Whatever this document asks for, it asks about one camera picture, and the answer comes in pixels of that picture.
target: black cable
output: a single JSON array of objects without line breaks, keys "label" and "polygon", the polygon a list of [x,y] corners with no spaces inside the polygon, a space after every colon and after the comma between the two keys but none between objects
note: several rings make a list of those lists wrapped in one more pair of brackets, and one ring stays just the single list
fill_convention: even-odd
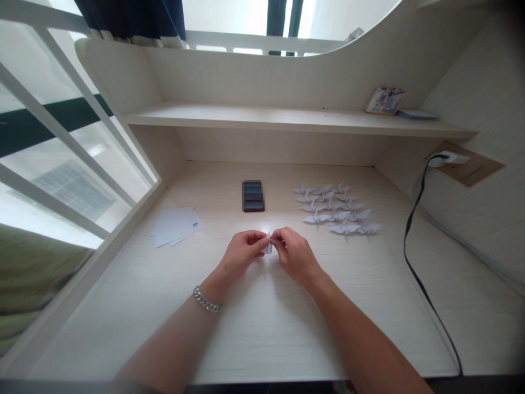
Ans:
[{"label": "black cable", "polygon": [[430,307],[432,308],[434,313],[436,313],[437,319],[441,323],[441,326],[445,330],[448,340],[450,341],[452,345],[452,349],[454,350],[454,353],[456,354],[456,358],[459,364],[459,375],[458,376],[463,376],[463,366],[461,365],[461,360],[459,359],[459,354],[458,354],[458,351],[456,350],[456,346],[454,345],[454,342],[452,341],[452,338],[450,337],[450,334],[448,333],[447,328],[441,321],[441,318],[439,317],[438,312],[434,308],[434,304],[432,304],[432,301],[430,300],[430,297],[428,296],[427,289],[425,289],[423,282],[421,282],[421,279],[419,279],[419,276],[417,276],[416,272],[414,271],[414,268],[412,268],[412,265],[410,264],[409,259],[406,256],[406,237],[409,234],[410,227],[412,226],[412,217],[414,216],[414,212],[416,211],[417,204],[419,203],[419,200],[421,199],[421,196],[423,195],[423,191],[425,190],[425,176],[427,175],[428,164],[432,159],[435,159],[435,158],[448,159],[448,156],[437,154],[427,160],[427,164],[425,165],[425,169],[423,171],[423,177],[421,178],[421,190],[419,191],[419,194],[417,196],[416,203],[414,204],[414,208],[412,209],[412,212],[410,212],[409,219],[406,221],[405,239],[403,241],[403,253],[405,255],[405,261],[409,265],[410,270],[412,271],[412,275],[414,276],[414,278],[416,278],[417,284],[419,285],[419,287],[421,288],[421,291],[425,295],[425,298],[427,299]]}]

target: stack of paper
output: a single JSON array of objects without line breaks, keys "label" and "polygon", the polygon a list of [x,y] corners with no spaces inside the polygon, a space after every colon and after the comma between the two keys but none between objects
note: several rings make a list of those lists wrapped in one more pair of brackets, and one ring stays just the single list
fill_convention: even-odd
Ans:
[{"label": "stack of paper", "polygon": [[193,207],[163,210],[153,225],[155,247],[178,244],[205,226]]}]

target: left hand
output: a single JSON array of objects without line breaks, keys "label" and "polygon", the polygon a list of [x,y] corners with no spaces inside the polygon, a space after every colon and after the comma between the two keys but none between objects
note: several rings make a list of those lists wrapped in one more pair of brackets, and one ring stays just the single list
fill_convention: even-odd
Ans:
[{"label": "left hand", "polygon": [[252,260],[264,256],[261,250],[269,243],[270,240],[261,231],[249,230],[235,234],[217,268],[200,286],[202,294],[211,302],[220,304]]}]

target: wrist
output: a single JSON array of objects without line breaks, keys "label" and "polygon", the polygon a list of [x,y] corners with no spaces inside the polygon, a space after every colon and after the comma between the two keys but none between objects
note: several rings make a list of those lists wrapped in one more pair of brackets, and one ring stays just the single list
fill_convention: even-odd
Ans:
[{"label": "wrist", "polygon": [[322,268],[319,268],[315,273],[309,275],[302,285],[308,293],[313,294],[315,291],[328,286],[331,282],[330,276]]},{"label": "wrist", "polygon": [[217,267],[210,275],[208,275],[204,282],[199,286],[199,289],[208,301],[220,305],[226,298],[233,282],[231,275],[228,275],[228,273],[221,267]]}]

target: silver bracelet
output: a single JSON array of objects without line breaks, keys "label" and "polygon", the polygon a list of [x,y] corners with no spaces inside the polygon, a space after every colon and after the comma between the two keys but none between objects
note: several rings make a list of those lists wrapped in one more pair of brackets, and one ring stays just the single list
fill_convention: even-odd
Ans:
[{"label": "silver bracelet", "polygon": [[220,305],[215,305],[215,304],[212,304],[210,301],[208,301],[201,293],[201,291],[199,290],[199,287],[198,286],[195,286],[195,288],[193,289],[193,296],[195,297],[195,299],[197,300],[197,302],[199,304],[201,304],[204,308],[206,308],[207,310],[209,310],[210,312],[213,312],[213,313],[217,313],[218,311],[220,311],[220,309],[223,307],[222,304]]}]

